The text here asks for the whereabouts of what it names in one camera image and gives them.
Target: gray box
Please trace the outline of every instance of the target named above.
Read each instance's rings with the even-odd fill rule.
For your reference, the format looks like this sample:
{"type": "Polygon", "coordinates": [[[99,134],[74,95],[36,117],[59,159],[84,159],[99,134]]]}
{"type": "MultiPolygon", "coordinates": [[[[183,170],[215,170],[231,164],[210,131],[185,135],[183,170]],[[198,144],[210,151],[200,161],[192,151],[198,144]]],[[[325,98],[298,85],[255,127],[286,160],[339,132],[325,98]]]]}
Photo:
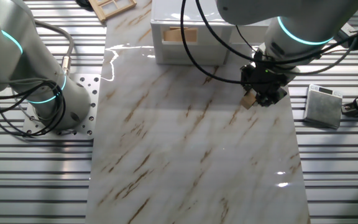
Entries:
{"type": "Polygon", "coordinates": [[[305,120],[337,129],[341,123],[342,94],[311,84],[306,101],[305,120]]]}

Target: marble surface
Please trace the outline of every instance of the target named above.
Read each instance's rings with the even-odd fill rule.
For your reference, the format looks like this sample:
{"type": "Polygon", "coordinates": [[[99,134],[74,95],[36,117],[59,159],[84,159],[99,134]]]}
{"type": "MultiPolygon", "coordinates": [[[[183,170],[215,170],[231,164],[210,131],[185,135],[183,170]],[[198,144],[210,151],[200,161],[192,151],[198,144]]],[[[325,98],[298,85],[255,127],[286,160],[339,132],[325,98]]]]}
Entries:
{"type": "Polygon", "coordinates": [[[157,65],[151,4],[108,20],[86,223],[308,223],[289,97],[245,110],[241,86],[157,65]]]}

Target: black cable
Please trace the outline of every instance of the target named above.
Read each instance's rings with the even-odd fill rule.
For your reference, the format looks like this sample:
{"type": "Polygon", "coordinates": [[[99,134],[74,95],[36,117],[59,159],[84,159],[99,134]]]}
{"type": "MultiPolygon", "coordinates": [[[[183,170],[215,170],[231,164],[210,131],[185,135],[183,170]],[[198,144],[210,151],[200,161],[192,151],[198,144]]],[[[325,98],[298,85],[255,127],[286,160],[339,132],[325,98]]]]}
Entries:
{"type": "Polygon", "coordinates": [[[240,84],[240,85],[248,85],[248,84],[265,84],[265,83],[271,83],[271,82],[255,82],[255,83],[251,83],[251,82],[242,82],[242,81],[235,81],[235,80],[228,80],[225,78],[221,78],[221,77],[217,77],[209,72],[207,72],[205,69],[203,69],[197,62],[196,60],[193,58],[192,54],[190,53],[190,50],[187,46],[187,42],[186,42],[186,37],[185,37],[185,25],[184,25],[184,15],[185,15],[185,6],[186,6],[186,0],[182,1],[182,5],[181,5],[181,10],[180,10],[180,34],[181,34],[181,38],[183,41],[183,46],[185,47],[187,56],[189,57],[189,59],[191,60],[191,62],[193,63],[193,65],[198,68],[198,70],[200,70],[201,72],[203,72],[205,75],[214,78],[216,80],[219,80],[221,82],[226,82],[226,83],[233,83],[233,84],[240,84]]]}
{"type": "Polygon", "coordinates": [[[341,51],[347,51],[347,49],[342,49],[342,50],[333,50],[333,51],[330,51],[330,52],[323,53],[323,54],[321,54],[321,55],[327,55],[327,54],[332,54],[332,53],[335,53],[335,52],[341,52],[341,51]]]}
{"type": "Polygon", "coordinates": [[[236,25],[237,32],[239,33],[240,37],[243,39],[243,41],[249,46],[249,48],[256,53],[256,50],[248,43],[246,38],[241,34],[241,31],[239,29],[239,26],[236,25]]]}
{"type": "MultiPolygon", "coordinates": [[[[248,45],[248,47],[249,47],[252,51],[254,51],[254,52],[256,53],[257,51],[250,45],[250,43],[248,43],[248,41],[246,40],[246,38],[241,34],[241,31],[240,31],[239,26],[236,25],[236,29],[237,29],[237,32],[239,33],[241,39],[248,45]]],[[[263,55],[263,56],[265,56],[266,58],[273,58],[272,56],[268,56],[268,55],[263,55]]]]}
{"type": "Polygon", "coordinates": [[[35,90],[38,90],[40,87],[47,85],[47,83],[49,83],[49,82],[53,82],[53,81],[43,81],[41,84],[39,84],[39,85],[29,89],[29,90],[23,91],[22,93],[18,93],[16,95],[0,96],[0,100],[10,100],[10,99],[13,99],[13,98],[18,98],[20,96],[24,96],[24,95],[26,95],[28,93],[33,93],[35,90]]]}
{"type": "MultiPolygon", "coordinates": [[[[319,55],[321,55],[322,53],[325,53],[345,42],[348,42],[349,40],[355,38],[355,37],[358,37],[358,34],[354,34],[340,42],[337,42],[336,44],[333,44],[331,45],[330,47],[327,47],[323,50],[320,50],[319,52],[315,52],[315,53],[312,53],[310,55],[307,55],[307,56],[304,56],[304,57],[301,57],[301,58],[297,58],[297,59],[293,59],[293,60],[287,60],[287,61],[277,61],[277,62],[274,62],[274,61],[266,61],[266,60],[256,60],[254,58],[251,58],[251,57],[248,57],[238,51],[236,51],[235,49],[233,49],[232,47],[230,47],[227,43],[225,43],[225,41],[223,41],[216,33],[215,31],[212,29],[212,27],[210,26],[208,20],[206,19],[205,15],[204,15],[204,12],[203,12],[203,9],[201,8],[201,4],[200,4],[200,0],[195,0],[196,1],[196,5],[197,5],[197,8],[198,8],[198,11],[200,12],[200,16],[201,18],[203,19],[203,22],[205,23],[205,26],[207,27],[207,29],[209,30],[209,32],[215,37],[215,39],[221,43],[223,46],[225,46],[225,48],[227,48],[228,50],[230,50],[231,52],[233,52],[234,54],[244,58],[244,59],[247,59],[247,60],[250,60],[252,62],[258,62],[258,63],[263,63],[263,64],[268,64],[268,65],[284,65],[284,64],[289,64],[289,63],[296,63],[296,62],[301,62],[303,60],[306,60],[306,59],[309,59],[309,58],[312,58],[312,57],[317,57],[319,55]]],[[[183,0],[182,1],[182,7],[183,7],[183,2],[184,2],[184,5],[186,4],[186,0],[183,0]]]]}
{"type": "MultiPolygon", "coordinates": [[[[53,83],[49,83],[48,86],[50,88],[55,88],[55,85],[53,83]]],[[[51,125],[55,122],[57,116],[58,116],[58,113],[51,119],[51,122],[48,123],[48,125],[46,125],[44,128],[42,128],[40,131],[37,131],[36,133],[26,133],[26,132],[23,132],[22,130],[18,129],[17,127],[15,127],[12,123],[9,122],[9,120],[5,117],[5,115],[3,113],[1,113],[1,116],[2,118],[4,119],[4,121],[9,124],[12,128],[14,128],[16,131],[18,131],[18,133],[13,133],[9,130],[7,130],[1,123],[0,123],[0,127],[7,133],[9,134],[12,134],[12,135],[15,135],[15,136],[22,136],[22,137],[34,137],[34,136],[42,136],[42,135],[45,135],[51,131],[53,131],[57,125],[62,121],[64,115],[65,115],[65,112],[66,112],[66,102],[65,102],[65,99],[63,97],[63,92],[62,90],[60,89],[60,87],[58,88],[55,88],[56,90],[53,91],[53,93],[57,96],[55,99],[55,107],[56,107],[56,110],[59,110],[60,108],[60,100],[62,101],[63,103],[63,111],[62,111],[62,114],[60,115],[60,118],[59,120],[51,127],[51,125]]]]}
{"type": "Polygon", "coordinates": [[[29,93],[28,95],[26,95],[25,97],[21,98],[17,103],[15,103],[13,106],[10,106],[8,108],[5,108],[3,110],[0,110],[0,114],[3,112],[7,112],[10,111],[11,109],[15,108],[17,105],[21,104],[28,96],[30,96],[31,93],[29,93]]]}

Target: glowing blue ring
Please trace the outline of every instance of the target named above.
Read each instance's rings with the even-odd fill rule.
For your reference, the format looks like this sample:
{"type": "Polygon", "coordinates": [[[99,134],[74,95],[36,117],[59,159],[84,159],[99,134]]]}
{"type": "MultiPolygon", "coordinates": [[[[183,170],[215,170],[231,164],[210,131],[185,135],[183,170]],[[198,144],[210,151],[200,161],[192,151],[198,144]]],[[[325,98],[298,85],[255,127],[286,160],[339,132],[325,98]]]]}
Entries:
{"type": "MultiPolygon", "coordinates": [[[[65,81],[63,82],[62,91],[63,91],[63,89],[65,88],[65,86],[66,86],[66,76],[65,76],[65,81]]],[[[55,99],[57,95],[59,95],[59,93],[56,94],[55,96],[51,97],[49,100],[44,100],[44,101],[41,101],[41,102],[33,102],[33,101],[30,101],[30,100],[27,100],[27,101],[28,101],[29,103],[47,103],[47,102],[49,102],[49,101],[55,99]]]]}
{"type": "Polygon", "coordinates": [[[289,35],[292,39],[298,41],[299,43],[306,44],[306,45],[323,45],[323,44],[327,44],[330,40],[332,40],[334,38],[333,37],[329,40],[322,41],[322,42],[310,42],[310,41],[302,40],[301,38],[295,37],[293,34],[291,34],[291,32],[287,28],[285,28],[283,21],[281,21],[280,17],[277,17],[277,19],[278,19],[278,23],[280,24],[280,27],[284,30],[284,32],[287,35],[289,35]]]}
{"type": "Polygon", "coordinates": [[[15,38],[13,38],[13,36],[9,35],[7,32],[5,32],[3,30],[2,30],[2,34],[4,34],[5,37],[7,37],[12,42],[14,42],[17,45],[17,47],[19,48],[20,52],[22,52],[22,54],[23,54],[22,46],[18,43],[18,41],[15,38]]]}

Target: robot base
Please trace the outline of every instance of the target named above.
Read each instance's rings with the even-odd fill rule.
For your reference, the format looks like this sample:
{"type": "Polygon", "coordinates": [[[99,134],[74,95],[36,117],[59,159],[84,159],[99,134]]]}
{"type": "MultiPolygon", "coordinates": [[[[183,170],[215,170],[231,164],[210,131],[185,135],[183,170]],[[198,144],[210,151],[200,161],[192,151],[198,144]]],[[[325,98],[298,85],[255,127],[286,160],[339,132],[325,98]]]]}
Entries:
{"type": "MultiPolygon", "coordinates": [[[[88,91],[91,98],[91,108],[86,118],[73,129],[66,131],[51,131],[44,136],[36,138],[25,138],[28,141],[67,141],[67,140],[92,140],[94,138],[94,130],[96,126],[96,112],[98,111],[99,88],[101,82],[101,75],[95,74],[71,74],[71,79],[80,83],[88,91]]],[[[34,113],[31,104],[27,107],[27,113],[30,116],[37,117],[34,113]]],[[[30,120],[25,117],[23,131],[35,133],[45,127],[41,122],[30,120]]]]}

